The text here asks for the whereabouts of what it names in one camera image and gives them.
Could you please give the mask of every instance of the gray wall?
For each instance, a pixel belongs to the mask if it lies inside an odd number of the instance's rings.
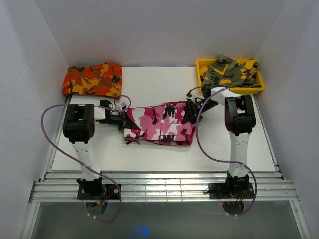
[[[0,238],[19,238],[49,149],[42,111],[64,101],[68,64],[33,0],[0,0]],[[48,114],[53,135],[60,111]]]
[[[285,0],[35,0],[70,65],[255,57]]]
[[[259,106],[313,238],[319,238],[318,13],[318,1],[287,1],[257,56],[266,84]]]

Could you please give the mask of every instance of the folded pink camouflage fabric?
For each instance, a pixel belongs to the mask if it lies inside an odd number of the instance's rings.
[[[195,126],[190,122],[181,124],[185,107],[186,101],[178,101],[128,108],[127,116],[139,129],[124,129],[124,139],[137,143],[145,140],[160,145],[191,145]]]

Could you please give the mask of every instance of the orange camouflage cloth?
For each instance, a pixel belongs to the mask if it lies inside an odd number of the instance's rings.
[[[96,95],[116,97],[122,90],[122,67],[105,62],[97,66],[69,67],[63,83],[65,95]]]

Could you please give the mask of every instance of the purple cable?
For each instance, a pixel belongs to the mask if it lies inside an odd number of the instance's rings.
[[[124,110],[120,110],[120,111],[119,111],[119,110],[117,110],[117,109],[111,109],[111,108],[104,107],[104,106],[97,106],[97,107],[104,108],[104,109],[106,109],[106,110],[114,111],[114,112],[123,112],[123,111],[127,110],[127,108],[129,108],[129,107],[131,106],[131,99],[130,99],[128,96],[125,96],[125,95],[120,95],[120,96],[126,97],[126,98],[129,100],[129,102],[130,102],[129,105],[128,105]],[[119,199],[120,199],[120,205],[119,205],[119,208],[118,208],[117,212],[116,212],[115,215],[114,215],[111,219],[109,219],[109,220],[106,220],[106,219],[100,218],[100,217],[96,217],[97,219],[99,219],[99,220],[101,220],[101,221],[104,221],[104,222],[106,222],[106,223],[110,223],[110,222],[114,221],[115,218],[119,215],[120,209],[121,209],[122,196],[121,196],[121,189],[120,189],[119,185],[118,185],[112,178],[109,178],[108,176],[106,176],[106,175],[104,175],[104,174],[102,174],[102,173],[99,173],[99,172],[93,170],[92,168],[90,168],[89,166],[85,165],[83,162],[81,162],[81,161],[78,160],[77,158],[73,157],[72,155],[70,155],[70,154],[68,154],[67,152],[65,152],[65,151],[63,151],[62,149],[60,149],[57,145],[55,145],[55,144],[53,143],[53,141],[49,138],[49,136],[47,135],[47,133],[46,133],[46,131],[45,131],[45,128],[44,128],[44,115],[45,115],[45,113],[46,113],[48,110],[52,109],[52,108],[55,108],[55,107],[58,107],[58,106],[68,106],[68,105],[71,105],[71,104],[57,104],[57,105],[52,105],[52,106],[46,108],[46,109],[43,111],[43,113],[42,113],[42,115],[41,115],[41,128],[42,128],[42,132],[43,132],[44,137],[46,138],[46,140],[47,140],[56,150],[58,150],[59,152],[63,153],[65,156],[67,156],[67,157],[73,159],[73,160],[76,161],[77,163],[81,164],[82,166],[84,166],[85,168],[87,168],[88,170],[90,170],[91,172],[93,172],[93,173],[95,173],[95,174],[97,174],[97,175],[99,175],[99,176],[101,176],[101,177],[103,177],[103,178],[106,178],[106,179],[110,180],[112,183],[114,183],[115,187],[116,187],[117,190],[119,191]]]
[[[202,145],[200,144],[200,141],[199,141],[199,133],[198,133],[199,119],[200,119],[200,115],[201,115],[201,113],[202,113],[202,111],[203,111],[203,109],[204,109],[204,106],[207,104],[207,102],[208,102],[213,96],[215,96],[215,95],[217,95],[218,93],[224,91],[225,89],[226,89],[226,88],[223,88],[223,89],[221,89],[221,90],[219,90],[219,91],[213,93],[210,97],[208,97],[208,98],[204,101],[203,105],[201,106],[201,108],[200,108],[200,110],[199,110],[199,113],[198,113],[198,116],[197,116],[197,120],[196,120],[196,128],[197,128],[197,130],[196,130],[196,139],[197,139],[197,143],[198,143],[198,146],[199,146],[200,150],[201,150],[201,151],[203,152],[203,154],[205,154],[206,157],[208,157],[209,159],[211,159],[211,160],[213,160],[213,161],[215,161],[215,162],[219,162],[219,163],[237,163],[237,164],[243,165],[243,166],[251,173],[251,176],[253,177],[254,183],[255,183],[255,195],[254,195],[254,198],[253,198],[251,204],[249,205],[249,207],[248,207],[244,212],[242,212],[242,213],[240,213],[240,214],[230,214],[231,216],[235,216],[235,217],[236,217],[236,216],[243,216],[243,215],[245,215],[246,213],[248,213],[249,210],[253,207],[253,205],[254,205],[254,203],[255,203],[256,196],[257,196],[257,180],[256,180],[256,178],[255,178],[255,175],[254,175],[254,173],[251,171],[251,169],[250,169],[247,165],[243,164],[242,162],[233,161],[233,160],[228,160],[228,161],[218,160],[218,159],[215,159],[215,158],[209,156],[208,153],[206,153],[206,151],[203,149]],[[211,214],[223,215],[223,213],[215,213],[215,212],[208,212],[208,211],[204,211],[204,212],[206,212],[206,213],[211,213]]]

